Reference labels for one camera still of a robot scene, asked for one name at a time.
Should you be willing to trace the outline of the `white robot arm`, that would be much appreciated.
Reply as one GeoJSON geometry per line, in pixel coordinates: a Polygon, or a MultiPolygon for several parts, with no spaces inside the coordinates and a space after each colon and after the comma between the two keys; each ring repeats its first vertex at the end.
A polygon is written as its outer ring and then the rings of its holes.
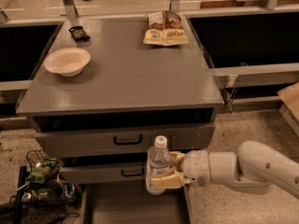
{"type": "Polygon", "coordinates": [[[153,194],[186,185],[206,188],[212,184],[265,194],[276,185],[299,199],[299,163],[260,142],[246,141],[236,152],[172,151],[170,157],[164,168],[147,168],[146,181],[153,194]]]}

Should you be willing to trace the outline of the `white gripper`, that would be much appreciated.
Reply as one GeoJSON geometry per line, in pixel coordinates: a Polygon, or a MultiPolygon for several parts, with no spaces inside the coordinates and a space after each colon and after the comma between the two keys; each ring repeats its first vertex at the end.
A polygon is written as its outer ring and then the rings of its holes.
{"type": "Polygon", "coordinates": [[[205,188],[211,183],[208,152],[193,150],[186,155],[179,151],[171,151],[170,167],[177,171],[171,175],[154,177],[150,184],[155,188],[179,189],[187,184],[194,188],[205,188]]]}

